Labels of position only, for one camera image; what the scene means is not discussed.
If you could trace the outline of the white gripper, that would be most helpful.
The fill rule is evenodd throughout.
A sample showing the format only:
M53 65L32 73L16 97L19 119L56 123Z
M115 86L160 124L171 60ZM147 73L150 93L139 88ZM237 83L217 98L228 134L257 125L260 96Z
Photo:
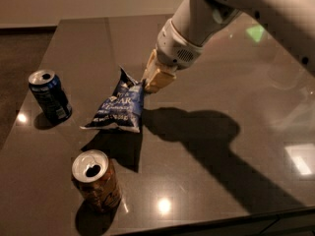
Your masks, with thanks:
M156 93L175 81L175 72L171 69L159 68L158 60L167 66L187 69L202 54L203 48L186 40L176 30L172 19L166 21L157 36L154 49L147 62L142 80L145 81L145 92Z

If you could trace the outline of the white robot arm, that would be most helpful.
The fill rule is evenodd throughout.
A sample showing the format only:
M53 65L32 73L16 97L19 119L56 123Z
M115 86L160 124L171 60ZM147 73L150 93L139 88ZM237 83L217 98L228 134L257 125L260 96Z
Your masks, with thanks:
M145 92L171 84L176 72L191 67L209 39L242 13L315 72L315 0L183 0L157 36L143 74Z

